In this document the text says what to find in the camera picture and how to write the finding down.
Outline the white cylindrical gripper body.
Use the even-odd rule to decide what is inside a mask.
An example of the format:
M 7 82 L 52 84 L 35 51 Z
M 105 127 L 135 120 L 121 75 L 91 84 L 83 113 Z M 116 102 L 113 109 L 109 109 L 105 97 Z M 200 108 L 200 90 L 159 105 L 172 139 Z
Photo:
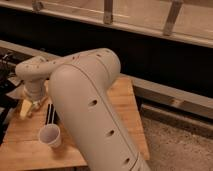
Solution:
M 44 86 L 32 87 L 25 85 L 24 93 L 31 101 L 39 101 L 45 96 L 46 90 Z

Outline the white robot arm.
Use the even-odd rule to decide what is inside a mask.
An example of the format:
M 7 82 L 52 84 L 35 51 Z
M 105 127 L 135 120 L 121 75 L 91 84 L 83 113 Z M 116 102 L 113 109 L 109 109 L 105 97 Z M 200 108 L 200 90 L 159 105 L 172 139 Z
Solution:
M 50 96 L 91 171 L 151 171 L 107 95 L 120 70 L 118 56 L 98 48 L 53 60 L 32 57 L 15 73 L 30 100 Z

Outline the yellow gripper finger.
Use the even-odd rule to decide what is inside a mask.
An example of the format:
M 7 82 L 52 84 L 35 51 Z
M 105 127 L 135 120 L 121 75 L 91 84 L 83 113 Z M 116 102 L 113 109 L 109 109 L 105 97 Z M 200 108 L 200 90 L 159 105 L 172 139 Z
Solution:
M 20 118 L 25 119 L 32 107 L 32 102 L 28 100 L 24 100 L 20 109 Z

